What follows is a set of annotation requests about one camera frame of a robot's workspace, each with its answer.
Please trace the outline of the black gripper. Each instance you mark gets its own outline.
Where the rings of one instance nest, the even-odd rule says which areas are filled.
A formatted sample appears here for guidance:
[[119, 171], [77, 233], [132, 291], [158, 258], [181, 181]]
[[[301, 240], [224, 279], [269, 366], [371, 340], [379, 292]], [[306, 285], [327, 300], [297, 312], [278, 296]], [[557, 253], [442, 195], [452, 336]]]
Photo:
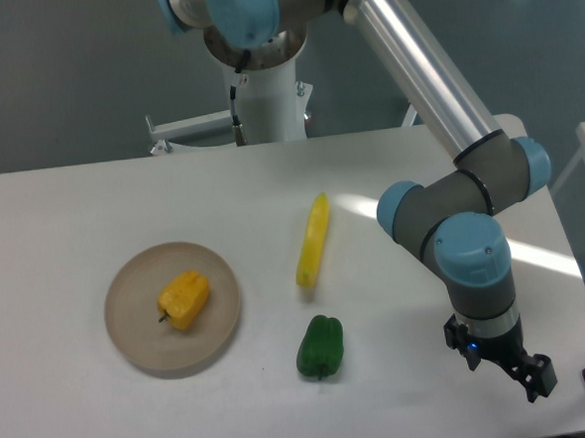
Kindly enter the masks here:
[[522, 385], [529, 403], [550, 396], [558, 383], [554, 366], [546, 355], [527, 354], [519, 316], [513, 325], [504, 325], [503, 332], [475, 334], [472, 326], [452, 314], [443, 327], [447, 347], [460, 353], [470, 371], [475, 371], [486, 360], [505, 370], [512, 380]]

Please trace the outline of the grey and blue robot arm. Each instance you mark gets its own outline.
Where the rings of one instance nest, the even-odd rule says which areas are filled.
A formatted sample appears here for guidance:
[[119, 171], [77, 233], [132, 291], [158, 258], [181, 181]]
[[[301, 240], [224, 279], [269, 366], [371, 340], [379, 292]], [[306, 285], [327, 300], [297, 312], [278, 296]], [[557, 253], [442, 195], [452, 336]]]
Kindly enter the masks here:
[[534, 140], [504, 133], [408, 0], [157, 2], [175, 34], [201, 30], [228, 67], [225, 119], [238, 146], [303, 138], [291, 82], [274, 94], [243, 90], [252, 76], [295, 59], [311, 19], [336, 10], [357, 27], [455, 166], [430, 186], [389, 187], [377, 206], [379, 224], [447, 287], [453, 312], [444, 336], [470, 369], [489, 361], [529, 400], [551, 394], [551, 360], [523, 346], [512, 254], [496, 221], [546, 185], [549, 156]]

